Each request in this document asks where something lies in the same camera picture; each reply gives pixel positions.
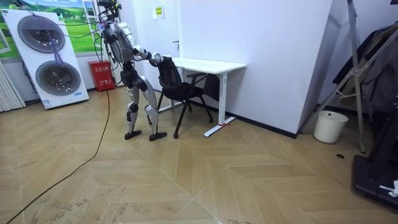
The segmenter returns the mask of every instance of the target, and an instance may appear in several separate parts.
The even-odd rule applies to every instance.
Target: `poster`
[[[26,6],[30,7],[33,11],[40,12],[56,12],[60,13],[65,21],[65,25],[81,24],[86,22],[85,10],[81,0],[36,0],[22,1]],[[87,8],[92,8],[90,2],[86,2]],[[0,0],[1,9],[19,9],[13,0]],[[10,45],[11,51],[0,54],[1,58],[4,57],[19,57],[17,47],[8,31],[7,25],[0,14],[0,28],[6,40]],[[90,33],[89,25],[82,26],[67,26],[69,36],[82,36]],[[91,35],[82,38],[71,38],[73,49],[75,53],[78,52],[94,52],[94,41]]]

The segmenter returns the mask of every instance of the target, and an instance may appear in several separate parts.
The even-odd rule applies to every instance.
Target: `red fire extinguisher box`
[[[103,62],[88,62],[88,65],[90,66],[91,74],[93,76],[97,91],[115,88],[109,61],[104,60]]]

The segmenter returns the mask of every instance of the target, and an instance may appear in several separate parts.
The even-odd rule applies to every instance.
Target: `white desk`
[[[231,62],[217,62],[210,60],[198,60],[198,59],[190,59],[190,58],[173,58],[173,62],[176,67],[184,68],[193,72],[203,72],[209,74],[219,75],[220,77],[220,100],[218,102],[218,125],[214,128],[211,128],[209,131],[205,133],[205,136],[208,137],[223,126],[228,124],[234,117],[230,117],[225,120],[225,104],[226,104],[226,81],[227,74],[235,69],[244,68],[246,64],[242,63],[231,63]],[[176,106],[173,101],[171,101],[171,105],[166,108],[161,108],[160,111],[167,110]]]

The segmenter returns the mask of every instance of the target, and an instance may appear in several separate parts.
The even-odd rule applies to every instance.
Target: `herringbone floor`
[[[143,133],[125,141],[129,97],[125,88],[109,94],[97,157],[13,223],[398,223],[350,191],[355,122],[333,145],[238,120],[206,138],[213,124],[194,106],[179,139],[172,134],[181,108],[160,115],[159,129],[169,135],[149,142],[142,100],[136,127]],[[0,223],[93,156],[106,115],[106,93],[97,92],[54,110],[34,104],[0,114]]]

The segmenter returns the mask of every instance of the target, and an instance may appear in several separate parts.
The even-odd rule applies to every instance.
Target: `chair leg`
[[[178,138],[178,131],[180,130],[182,118],[184,117],[185,110],[187,109],[188,103],[187,103],[187,102],[183,102],[183,103],[184,103],[184,107],[182,108],[181,115],[180,115],[180,119],[179,119],[179,121],[178,121],[177,127],[175,128],[174,139],[177,139],[177,138]]]
[[[189,102],[187,102],[187,103],[188,103],[188,110],[189,110],[189,112],[192,112],[191,104],[190,104]]]
[[[158,113],[159,113],[159,110],[160,110],[160,105],[162,104],[162,100],[163,100],[163,93],[160,94],[159,102],[157,104],[157,112]]]
[[[209,110],[209,108],[207,107],[205,100],[203,99],[202,96],[199,96],[199,98],[200,98],[200,100],[201,100],[201,103],[203,104],[203,106],[204,106],[205,109],[206,109],[207,115],[208,115],[209,118],[210,118],[210,119],[209,119],[209,123],[212,123],[212,122],[213,122],[213,117],[212,117],[211,114],[210,114],[210,110]]]

